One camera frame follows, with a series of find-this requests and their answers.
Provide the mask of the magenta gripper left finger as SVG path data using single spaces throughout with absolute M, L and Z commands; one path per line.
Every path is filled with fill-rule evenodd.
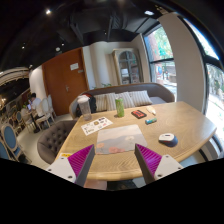
M 47 168 L 47 171 L 83 187 L 94 156 L 95 148 L 90 145 L 69 157 L 60 156 Z

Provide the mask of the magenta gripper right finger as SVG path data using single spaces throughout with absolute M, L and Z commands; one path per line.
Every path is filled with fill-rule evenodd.
M 170 155 L 160 155 L 140 144 L 135 145 L 134 153 L 146 184 L 150 184 L 183 168 Z

